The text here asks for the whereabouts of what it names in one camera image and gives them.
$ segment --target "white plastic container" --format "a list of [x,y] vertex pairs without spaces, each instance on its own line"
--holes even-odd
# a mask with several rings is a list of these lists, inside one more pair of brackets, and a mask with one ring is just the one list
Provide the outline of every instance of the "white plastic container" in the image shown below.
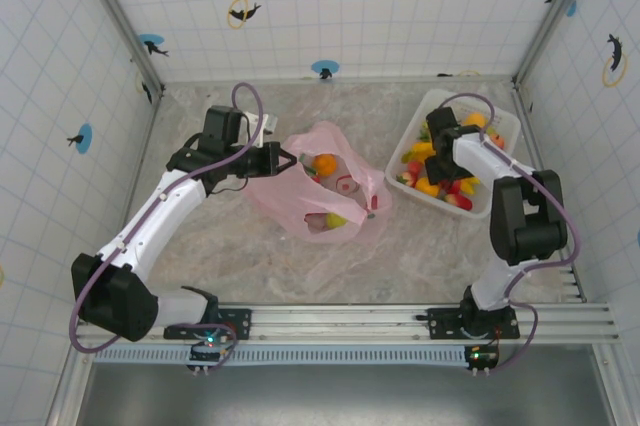
[[[393,156],[391,156],[391,160],[385,169],[385,177],[391,186],[398,188],[400,191],[419,202],[429,204],[455,216],[481,219],[486,217],[491,210],[491,193],[482,184],[476,185],[475,194],[473,196],[469,196],[473,202],[473,208],[471,211],[465,211],[464,209],[453,206],[438,198],[433,198],[396,181],[396,176],[407,170],[407,165],[402,164],[401,162],[402,155],[409,151],[414,143],[419,141],[418,137],[420,135],[420,128],[422,126],[422,122],[426,119],[427,114],[440,106],[444,100],[454,96],[455,94],[457,93],[444,91],[442,89],[433,89],[425,94],[420,106],[418,106],[418,109],[416,110],[416,114],[413,115],[411,123],[409,123],[407,130],[402,136],[400,144],[398,144]],[[451,106],[453,114],[455,114],[458,122],[464,121],[464,119],[473,112],[482,113],[487,119],[489,119],[490,116],[489,106],[475,98],[459,98],[447,103],[447,106]],[[491,126],[493,126],[496,132],[504,138],[505,152],[512,154],[516,147],[518,136],[520,135],[521,126],[518,118],[513,114],[507,113],[506,111],[496,107],[495,117]]]

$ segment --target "gray marble surface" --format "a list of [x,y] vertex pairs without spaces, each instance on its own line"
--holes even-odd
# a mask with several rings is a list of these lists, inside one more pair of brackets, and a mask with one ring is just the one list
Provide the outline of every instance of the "gray marble surface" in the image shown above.
[[[479,92],[513,111],[501,82],[398,82],[259,85],[265,110],[278,116],[275,140],[301,133],[317,121],[337,124],[351,146],[384,170],[424,94],[432,88]],[[170,85],[152,131],[134,196],[140,207],[171,154],[202,128],[210,104],[230,105],[231,84]],[[242,109],[256,111],[250,93]],[[530,163],[521,138],[515,153]],[[316,245],[287,234],[255,211],[242,193],[211,196],[193,211],[161,253],[150,277],[155,290],[191,285],[221,301],[252,302],[457,302],[482,272],[491,250],[489,221],[460,220],[418,206],[397,189],[394,213],[374,246]],[[555,271],[524,280],[514,298],[562,300]]]

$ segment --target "white wall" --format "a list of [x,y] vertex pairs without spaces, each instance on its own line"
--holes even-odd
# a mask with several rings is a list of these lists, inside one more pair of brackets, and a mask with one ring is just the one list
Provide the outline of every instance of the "white wall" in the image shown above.
[[549,9],[546,0],[248,0],[261,8],[232,29],[233,1],[120,0],[138,33],[164,38],[169,57],[151,58],[166,82],[317,77],[311,65],[322,59],[343,77],[513,74]]
[[[587,298],[613,307],[640,378],[640,0],[577,0],[527,84],[545,166],[562,176],[585,247]],[[625,59],[604,80],[619,37]]]
[[[116,232],[151,107],[98,0],[0,0],[0,424],[42,424],[70,266]],[[86,154],[67,137],[89,123]]]

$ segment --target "plastic bag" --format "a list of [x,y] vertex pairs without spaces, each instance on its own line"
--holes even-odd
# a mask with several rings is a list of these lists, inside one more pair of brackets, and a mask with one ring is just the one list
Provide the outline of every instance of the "plastic bag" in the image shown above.
[[[327,153],[340,158],[350,179],[359,185],[359,199],[318,184],[299,161],[278,176],[249,181],[245,195],[258,209],[289,233],[313,243],[352,240],[370,243],[380,237],[391,216],[392,205],[384,173],[373,169],[351,149],[340,128],[327,121],[316,123],[308,133],[289,137],[282,148],[297,158]],[[335,229],[313,231],[305,217],[323,213],[337,214],[347,223]]]

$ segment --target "red strawberry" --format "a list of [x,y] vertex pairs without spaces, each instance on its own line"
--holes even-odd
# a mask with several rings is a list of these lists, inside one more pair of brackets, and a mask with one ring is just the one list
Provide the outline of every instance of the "red strawberry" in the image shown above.
[[462,208],[465,211],[471,211],[473,208],[473,203],[469,198],[465,198],[461,194],[447,194],[444,197],[444,200],[449,203],[457,206],[458,208]]
[[461,181],[456,179],[453,183],[449,183],[449,181],[444,180],[440,182],[440,187],[444,189],[447,194],[458,194],[460,192]]
[[405,184],[410,188],[413,188],[416,185],[416,177],[411,174],[409,171],[405,171],[402,174],[396,175],[396,181],[399,183]]
[[420,161],[409,161],[407,163],[407,171],[413,176],[418,177],[422,172],[422,163]]

